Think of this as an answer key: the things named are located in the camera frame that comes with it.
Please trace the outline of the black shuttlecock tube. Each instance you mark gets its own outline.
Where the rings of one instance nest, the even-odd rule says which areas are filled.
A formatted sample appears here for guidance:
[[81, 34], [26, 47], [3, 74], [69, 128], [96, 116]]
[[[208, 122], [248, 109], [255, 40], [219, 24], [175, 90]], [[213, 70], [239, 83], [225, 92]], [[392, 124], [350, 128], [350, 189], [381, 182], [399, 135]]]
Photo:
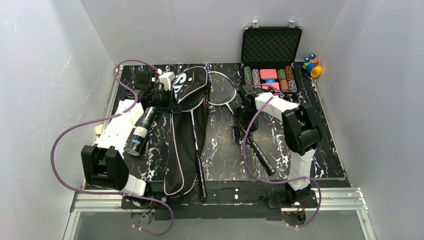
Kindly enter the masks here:
[[124, 151], [132, 156], [139, 156], [143, 151], [149, 131], [158, 114], [158, 108], [149, 106], [138, 119]]

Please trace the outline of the black racket bag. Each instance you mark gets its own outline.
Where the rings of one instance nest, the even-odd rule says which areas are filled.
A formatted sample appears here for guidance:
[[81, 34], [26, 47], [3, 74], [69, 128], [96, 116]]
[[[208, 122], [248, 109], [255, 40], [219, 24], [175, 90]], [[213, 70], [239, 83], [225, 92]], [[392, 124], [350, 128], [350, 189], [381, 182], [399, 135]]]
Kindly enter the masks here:
[[209, 73], [203, 66], [184, 70], [172, 84], [163, 190], [173, 198], [187, 195], [196, 183], [199, 183], [200, 197], [208, 197], [202, 154], [210, 89]]

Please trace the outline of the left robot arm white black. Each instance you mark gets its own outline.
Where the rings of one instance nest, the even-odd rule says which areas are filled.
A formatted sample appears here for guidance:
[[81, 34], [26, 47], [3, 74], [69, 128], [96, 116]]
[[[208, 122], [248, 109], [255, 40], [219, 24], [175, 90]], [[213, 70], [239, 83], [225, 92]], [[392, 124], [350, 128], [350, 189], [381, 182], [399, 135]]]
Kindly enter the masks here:
[[139, 71], [138, 85], [133, 92], [118, 102], [116, 117], [93, 145], [81, 150], [85, 180], [89, 185], [117, 190], [131, 196], [146, 197], [150, 183], [130, 173], [124, 154], [139, 156], [151, 125], [159, 109], [170, 102], [173, 72], [155, 76], [153, 72]]

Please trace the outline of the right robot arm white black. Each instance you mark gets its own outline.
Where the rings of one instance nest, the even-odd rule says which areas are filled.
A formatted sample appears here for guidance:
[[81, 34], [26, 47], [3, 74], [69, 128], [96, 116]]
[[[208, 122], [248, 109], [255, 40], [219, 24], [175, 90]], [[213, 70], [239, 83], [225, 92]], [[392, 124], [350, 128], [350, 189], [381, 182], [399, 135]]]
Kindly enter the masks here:
[[323, 132], [312, 105], [299, 105], [284, 100], [269, 91], [254, 89], [252, 85], [241, 86], [238, 93], [242, 107], [236, 111], [243, 126], [242, 150], [246, 150], [249, 132], [260, 113], [267, 113], [282, 123], [284, 140], [290, 150], [290, 167], [287, 180], [281, 183], [285, 191], [284, 204], [301, 203], [311, 196], [311, 166]]

